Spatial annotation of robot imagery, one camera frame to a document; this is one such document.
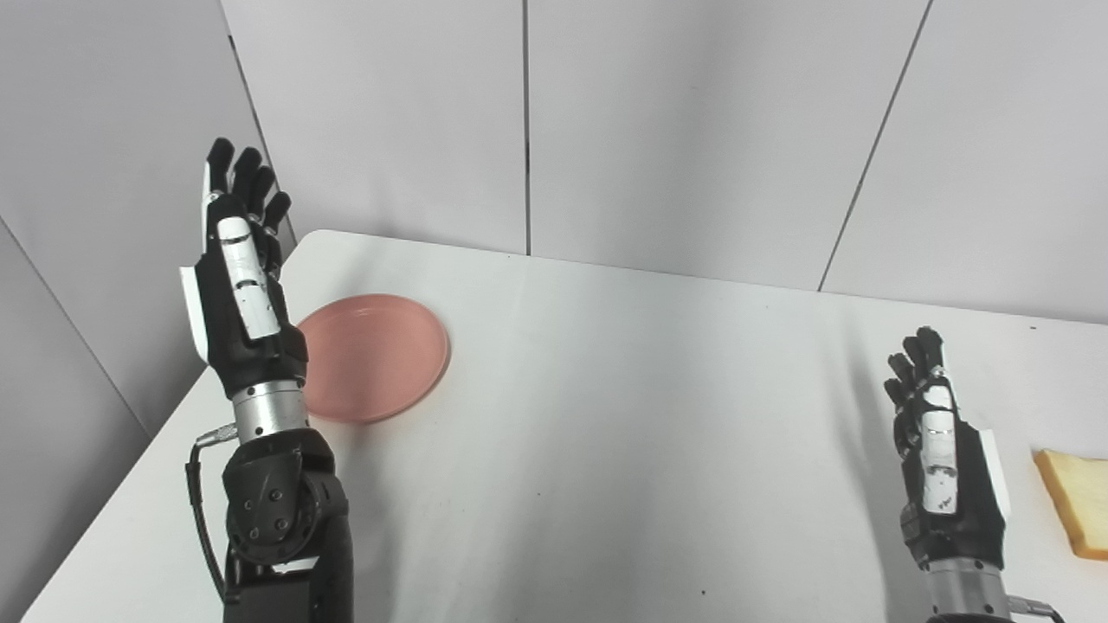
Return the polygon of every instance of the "cable connector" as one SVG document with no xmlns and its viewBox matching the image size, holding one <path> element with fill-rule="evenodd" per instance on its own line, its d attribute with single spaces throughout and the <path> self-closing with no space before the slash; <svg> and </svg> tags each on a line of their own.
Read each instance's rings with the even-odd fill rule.
<svg viewBox="0 0 1108 623">
<path fill-rule="evenodd" d="M 204 435 L 196 438 L 196 446 L 199 448 L 208 448 L 215 446 L 216 443 L 223 443 L 224 441 L 230 441 L 238 437 L 238 427 L 232 423 L 223 425 L 215 430 L 209 430 Z"/>
<path fill-rule="evenodd" d="M 1045 616 L 1053 621 L 1061 621 L 1061 615 L 1058 614 L 1058 611 L 1053 605 L 1017 595 L 1008 595 L 1008 610 L 1013 614 L 1029 614 L 1032 616 Z"/>
</svg>

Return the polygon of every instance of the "silver cylindrical joint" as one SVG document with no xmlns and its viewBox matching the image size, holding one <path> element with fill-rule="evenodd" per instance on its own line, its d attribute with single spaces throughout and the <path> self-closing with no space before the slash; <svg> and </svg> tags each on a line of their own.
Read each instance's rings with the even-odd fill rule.
<svg viewBox="0 0 1108 623">
<path fill-rule="evenodd" d="M 235 407 L 238 441 L 308 426 L 304 392 L 295 380 L 276 380 L 247 387 L 230 399 Z"/>
<path fill-rule="evenodd" d="M 951 558 L 927 568 L 927 589 L 936 614 L 987 614 L 1012 619 L 1001 570 L 972 558 Z"/>
</svg>

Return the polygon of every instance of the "pink plate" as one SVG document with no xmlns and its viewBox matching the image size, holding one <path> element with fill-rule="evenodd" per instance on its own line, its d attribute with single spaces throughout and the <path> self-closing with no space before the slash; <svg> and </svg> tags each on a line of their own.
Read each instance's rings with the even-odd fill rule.
<svg viewBox="0 0 1108 623">
<path fill-rule="evenodd" d="M 411 407 L 447 367 L 447 329 L 430 309 L 389 294 L 320 307 L 300 323 L 308 340 L 304 399 L 317 417 L 373 422 Z"/>
</svg>

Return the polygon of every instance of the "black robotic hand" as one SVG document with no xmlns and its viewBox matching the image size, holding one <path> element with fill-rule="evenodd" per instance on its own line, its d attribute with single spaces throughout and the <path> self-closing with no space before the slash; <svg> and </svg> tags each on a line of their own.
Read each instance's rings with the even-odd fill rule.
<svg viewBox="0 0 1108 623">
<path fill-rule="evenodd" d="M 223 381 L 227 398 L 261 382 L 304 384 L 308 349 L 288 321 L 277 282 L 283 262 L 276 233 L 291 201 L 278 192 L 261 154 L 217 139 L 204 173 L 204 246 L 199 262 L 182 269 L 193 340 Z"/>
<path fill-rule="evenodd" d="M 922 327 L 903 346 L 907 357 L 889 357 L 896 378 L 885 381 L 885 391 L 896 406 L 893 440 L 909 499 L 901 513 L 904 542 L 921 568 L 968 558 L 1004 569 L 1005 522 L 993 473 L 981 433 L 958 416 L 943 340 Z"/>
<path fill-rule="evenodd" d="M 958 415 L 938 334 L 921 327 L 903 346 L 906 357 L 889 357 L 896 378 L 885 381 L 885 391 L 896 406 L 893 441 L 907 493 L 901 531 L 926 573 L 929 623 L 1010 621 L 1001 580 L 1005 522 L 994 486 L 994 476 L 1003 481 L 996 453 L 985 451 L 982 435 Z"/>
</svg>

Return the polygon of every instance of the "robot finger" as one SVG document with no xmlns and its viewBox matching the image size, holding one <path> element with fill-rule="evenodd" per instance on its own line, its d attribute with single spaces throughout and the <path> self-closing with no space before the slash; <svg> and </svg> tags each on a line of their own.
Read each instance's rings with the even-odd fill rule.
<svg viewBox="0 0 1108 623">
<path fill-rule="evenodd" d="M 889 367 L 893 369 L 896 378 L 901 380 L 907 391 L 915 388 L 915 375 L 912 371 L 912 364 L 909 362 L 907 357 L 901 355 L 900 353 L 890 355 Z"/>
<path fill-rule="evenodd" d="M 899 413 L 893 420 L 893 443 L 902 459 L 920 445 L 920 427 L 911 413 Z"/>
<path fill-rule="evenodd" d="M 254 185 L 259 166 L 261 166 L 261 154 L 254 147 L 243 150 L 243 155 L 238 156 L 238 162 L 235 163 L 235 176 L 230 182 L 230 193 L 245 204 L 250 201 L 250 187 Z"/>
<path fill-rule="evenodd" d="M 235 145 L 223 136 L 215 140 L 204 162 L 204 197 L 213 192 L 227 192 L 227 172 L 230 171 L 230 160 L 235 156 Z"/>
<path fill-rule="evenodd" d="M 904 394 L 904 386 L 894 378 L 885 381 L 885 394 L 889 395 L 889 398 L 893 401 L 893 405 L 895 405 L 897 409 L 901 409 L 905 404 L 907 404 L 907 396 Z"/>
<path fill-rule="evenodd" d="M 288 208 L 290 207 L 293 207 L 293 200 L 284 192 L 278 192 L 274 195 L 274 198 L 269 200 L 269 205 L 266 206 L 265 219 L 261 222 L 261 226 L 266 228 L 266 233 L 277 235 L 277 227 L 280 226 L 280 222 L 288 214 Z"/>
<path fill-rule="evenodd" d="M 916 331 L 916 341 L 923 349 L 923 356 L 927 361 L 927 372 L 943 364 L 943 338 L 931 327 L 920 327 Z"/>
<path fill-rule="evenodd" d="M 250 215 L 250 221 L 261 223 L 261 216 L 265 214 L 266 196 L 269 195 L 269 191 L 274 186 L 274 181 L 273 168 L 268 166 L 258 168 L 257 174 L 254 176 L 254 182 L 250 184 L 250 200 L 246 202 L 246 212 Z"/>
<path fill-rule="evenodd" d="M 284 258 L 280 255 L 280 243 L 277 242 L 275 236 L 263 236 L 260 239 L 264 242 L 259 242 L 258 244 L 266 245 L 266 263 L 263 265 L 263 269 L 266 274 L 279 279 L 280 265 L 284 263 Z"/>
<path fill-rule="evenodd" d="M 204 182 L 201 187 L 201 253 L 203 254 L 207 245 L 207 211 L 218 195 L 227 192 L 227 171 L 230 168 L 230 159 L 235 155 L 235 145 L 223 136 L 215 140 L 212 149 L 208 150 L 207 159 L 204 161 Z"/>
<path fill-rule="evenodd" d="M 915 367 L 915 378 L 921 380 L 927 376 L 927 360 L 923 354 L 923 347 L 920 346 L 920 339 L 915 336 L 910 336 L 904 338 L 904 353 L 907 353 L 909 359 L 912 360 L 912 365 Z"/>
</svg>

